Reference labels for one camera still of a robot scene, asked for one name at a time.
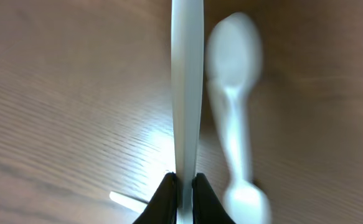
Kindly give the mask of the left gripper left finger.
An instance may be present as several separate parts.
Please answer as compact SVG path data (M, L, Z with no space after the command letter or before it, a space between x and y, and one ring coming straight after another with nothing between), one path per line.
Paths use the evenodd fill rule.
M168 172L142 214L133 224L176 224L177 176Z

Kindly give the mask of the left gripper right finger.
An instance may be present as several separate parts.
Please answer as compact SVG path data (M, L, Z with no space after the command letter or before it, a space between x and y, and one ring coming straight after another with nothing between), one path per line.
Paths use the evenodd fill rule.
M193 224L235 224L203 173L196 174L192 189Z

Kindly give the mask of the white spoon bowl down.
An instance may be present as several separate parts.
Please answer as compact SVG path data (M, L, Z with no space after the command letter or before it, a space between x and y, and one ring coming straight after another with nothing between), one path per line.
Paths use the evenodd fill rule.
M252 182L231 181L223 206L236 224L271 224L271 208L265 193Z

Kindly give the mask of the white spoon bowl up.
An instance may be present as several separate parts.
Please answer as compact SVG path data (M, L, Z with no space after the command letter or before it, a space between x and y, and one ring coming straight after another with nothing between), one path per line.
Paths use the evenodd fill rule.
M232 180L252 180L247 101L261 75L260 35L242 12L222 19L205 48L210 106Z

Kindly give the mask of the white spoon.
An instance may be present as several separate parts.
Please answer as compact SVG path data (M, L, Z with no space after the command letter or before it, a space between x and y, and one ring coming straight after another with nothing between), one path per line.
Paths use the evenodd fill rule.
M192 180L196 175L204 66L204 2L173 0L171 90L178 223L192 223Z

